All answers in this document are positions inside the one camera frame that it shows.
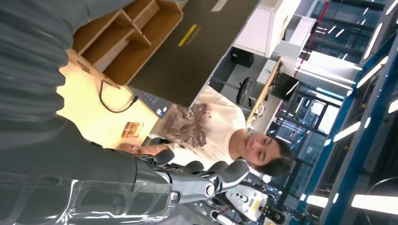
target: wooden compartment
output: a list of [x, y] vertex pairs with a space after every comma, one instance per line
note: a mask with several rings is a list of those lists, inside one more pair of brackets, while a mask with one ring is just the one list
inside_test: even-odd
[[182, 20], [183, 14], [177, 4], [165, 0], [150, 2], [153, 5], [148, 4], [146, 9], [159, 8], [141, 30], [142, 38], [145, 38], [150, 45], [131, 41], [104, 71], [104, 74], [118, 85], [126, 85], [132, 80]]
[[126, 85], [182, 17], [178, 5], [168, 0], [136, 0], [81, 27], [70, 61], [115, 87]]

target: man's hand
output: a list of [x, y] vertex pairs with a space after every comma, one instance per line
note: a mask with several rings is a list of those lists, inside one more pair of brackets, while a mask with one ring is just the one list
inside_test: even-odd
[[121, 150], [121, 151], [130, 152], [137, 156], [141, 156], [141, 155], [153, 155], [154, 156], [154, 155], [158, 154], [160, 151], [168, 149], [168, 147], [163, 144], [142, 147], [139, 145], [123, 143], [123, 144], [119, 145], [119, 147], [117, 149]]

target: white t-shirt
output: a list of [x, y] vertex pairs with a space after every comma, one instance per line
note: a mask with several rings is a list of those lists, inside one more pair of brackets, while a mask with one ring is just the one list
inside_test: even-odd
[[229, 153], [230, 138], [237, 130], [245, 128], [242, 110], [206, 85], [191, 109], [172, 106], [164, 118], [158, 120], [151, 137], [162, 137], [185, 147], [171, 145], [175, 163], [186, 165], [198, 160], [207, 169], [218, 161], [228, 164], [233, 161]]

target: graphic print on t-shirt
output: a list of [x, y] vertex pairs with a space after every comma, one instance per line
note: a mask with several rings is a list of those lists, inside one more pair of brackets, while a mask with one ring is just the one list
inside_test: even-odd
[[169, 140], [181, 140], [194, 148], [206, 145], [206, 133], [203, 128], [207, 105], [194, 105], [190, 109], [174, 106], [175, 112], [167, 117], [164, 133]]

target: yellow label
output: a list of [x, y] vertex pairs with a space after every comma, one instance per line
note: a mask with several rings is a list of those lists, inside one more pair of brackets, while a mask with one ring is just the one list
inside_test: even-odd
[[183, 37], [183, 39], [180, 41], [180, 43], [178, 44], [178, 47], [181, 47], [184, 45], [184, 43], [186, 42], [186, 40], [189, 38], [189, 36], [192, 34], [192, 32], [195, 30], [195, 28], [197, 27], [197, 24], [192, 25], [192, 27], [189, 29], [189, 31], [186, 33], [186, 35]]
[[260, 200], [257, 200], [253, 206], [253, 211], [256, 211], [258, 209], [259, 205], [260, 205]]

